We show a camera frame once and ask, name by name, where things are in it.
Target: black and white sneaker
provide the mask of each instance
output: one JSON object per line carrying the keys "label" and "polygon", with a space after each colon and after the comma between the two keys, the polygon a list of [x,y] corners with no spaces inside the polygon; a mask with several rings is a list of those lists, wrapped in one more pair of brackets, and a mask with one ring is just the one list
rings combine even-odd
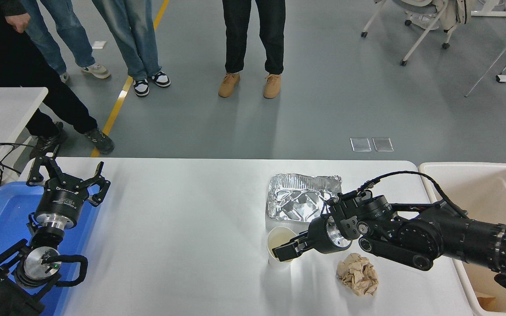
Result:
{"label": "black and white sneaker", "polygon": [[114,150],[114,142],[100,129],[92,129],[84,135],[101,154],[110,154]]}
{"label": "black and white sneaker", "polygon": [[55,122],[54,124],[56,128],[58,128],[58,134],[50,137],[38,136],[36,145],[34,145],[33,150],[30,151],[30,159],[44,156],[47,152],[54,152],[59,144],[66,141],[68,134],[64,130],[64,124],[62,122]]}
{"label": "black and white sneaker", "polygon": [[171,86],[171,81],[169,81],[169,77],[164,72],[158,72],[151,76],[153,83],[159,86],[160,88],[167,88]]}
{"label": "black and white sneaker", "polygon": [[147,79],[134,80],[134,92],[136,92],[136,96],[138,96],[140,98],[147,96],[149,93]]}

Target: gray floor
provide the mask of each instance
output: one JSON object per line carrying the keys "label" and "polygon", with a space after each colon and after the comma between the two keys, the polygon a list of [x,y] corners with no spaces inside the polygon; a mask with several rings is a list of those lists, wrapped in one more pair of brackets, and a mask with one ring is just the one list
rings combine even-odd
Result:
{"label": "gray floor", "polygon": [[[162,2],[154,0],[153,16]],[[69,86],[104,126],[127,70],[91,2],[73,3],[90,40],[108,41],[94,56],[111,78],[79,72],[45,12],[48,28],[69,66]],[[506,84],[494,80],[504,62],[464,98],[506,45],[505,19],[472,18],[454,32],[448,50],[440,47],[442,30],[433,31],[401,67],[422,30],[405,26],[395,4],[385,8],[363,39],[372,1],[288,1],[282,92],[266,100],[253,5],[242,80],[223,99],[217,96],[225,73],[221,1],[172,0],[156,34],[173,84],[151,86],[147,98],[130,91],[110,133],[116,142],[110,156],[506,162]],[[89,156],[91,145],[67,129],[61,154]],[[390,137],[394,152],[353,152],[349,138],[377,136]]]}

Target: blue tray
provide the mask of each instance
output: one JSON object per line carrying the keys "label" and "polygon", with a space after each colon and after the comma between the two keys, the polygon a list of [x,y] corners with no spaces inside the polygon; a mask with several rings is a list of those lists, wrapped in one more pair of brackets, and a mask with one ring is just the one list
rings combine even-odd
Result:
{"label": "blue tray", "polygon": [[[43,190],[42,187],[29,187],[25,182],[12,182],[0,188],[0,254],[22,238],[30,240],[30,232],[26,226],[29,221],[28,215],[36,210]],[[83,204],[78,225],[65,230],[64,241],[58,248],[60,254],[83,254],[91,229],[97,219],[98,210],[99,207],[94,208],[89,202]],[[62,275],[60,280],[77,278],[78,266],[79,264],[63,264],[60,268]],[[27,290],[27,292],[34,294],[40,289],[41,287]],[[68,298],[68,289],[68,287],[52,288],[40,300],[46,306],[41,316],[60,316]]]}

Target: hand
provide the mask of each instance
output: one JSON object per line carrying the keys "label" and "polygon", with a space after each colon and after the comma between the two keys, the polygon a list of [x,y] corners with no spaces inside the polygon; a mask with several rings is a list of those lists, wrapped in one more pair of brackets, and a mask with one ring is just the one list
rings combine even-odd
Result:
{"label": "hand", "polygon": [[11,24],[14,30],[19,33],[25,31],[26,26],[29,24],[30,15],[28,13],[21,15],[6,16],[5,20],[8,24]]}

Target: white paper cup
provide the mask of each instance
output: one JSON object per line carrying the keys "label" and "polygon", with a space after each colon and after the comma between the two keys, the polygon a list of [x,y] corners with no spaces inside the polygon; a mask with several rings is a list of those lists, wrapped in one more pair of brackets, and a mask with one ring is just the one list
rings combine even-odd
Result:
{"label": "white paper cup", "polygon": [[286,244],[290,239],[294,238],[296,233],[287,227],[275,227],[269,232],[267,237],[267,251],[269,252],[269,266],[276,270],[284,270],[290,266],[293,259],[280,262],[273,254],[273,248]]}

